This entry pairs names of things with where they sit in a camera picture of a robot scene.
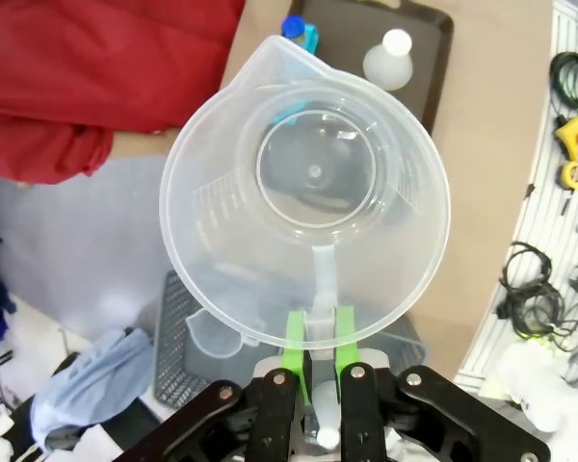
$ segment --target tray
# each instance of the tray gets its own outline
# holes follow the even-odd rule
[[[381,43],[388,30],[406,30],[413,39],[413,77],[390,94],[432,132],[454,34],[448,14],[407,0],[396,9],[370,1],[294,0],[290,14],[300,14],[319,28],[318,58],[360,77],[366,52]]]

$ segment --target red fabric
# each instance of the red fabric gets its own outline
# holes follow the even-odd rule
[[[245,0],[0,0],[0,176],[92,174],[214,94]]]

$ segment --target clear measuring cup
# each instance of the clear measuring cup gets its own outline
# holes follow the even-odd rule
[[[160,214],[171,262],[207,310],[256,340],[319,349],[377,332],[418,299],[450,201],[405,106],[271,37],[181,131]],[[339,332],[343,307],[354,327]],[[295,311],[298,340],[286,334]]]

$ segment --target white corrugated surface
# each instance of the white corrugated surface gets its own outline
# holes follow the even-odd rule
[[[552,55],[561,51],[578,51],[578,9],[564,2],[557,2],[553,15]],[[546,78],[547,69],[544,69],[544,79]],[[570,112],[565,109],[562,114],[570,116]],[[557,170],[564,161],[552,136],[554,118],[555,112],[548,103],[548,95],[545,94],[539,145],[527,182],[533,183],[535,190],[523,204],[514,240],[535,245],[552,258],[553,274],[550,282],[561,292],[565,306],[569,307],[578,301],[578,295],[567,284],[570,273],[578,266],[578,235],[575,232],[578,225],[578,192],[571,197],[567,211],[562,216],[569,192],[563,191],[554,182]],[[530,153],[518,152],[516,155]],[[535,257],[525,258],[523,255],[515,259],[510,267],[511,282],[518,285],[532,279],[538,272],[539,262]],[[503,295],[503,289],[497,284],[489,313],[494,311]],[[460,368],[456,383],[468,391],[478,392],[500,351],[516,339],[508,321],[499,321],[494,314],[487,315]]]

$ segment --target brown table surface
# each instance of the brown table surface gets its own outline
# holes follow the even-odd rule
[[[291,0],[247,0],[224,82],[277,34]],[[452,227],[441,267],[411,308],[430,366],[453,378],[483,321],[512,239],[539,135],[552,4],[424,0],[455,23],[433,131],[450,181]]]

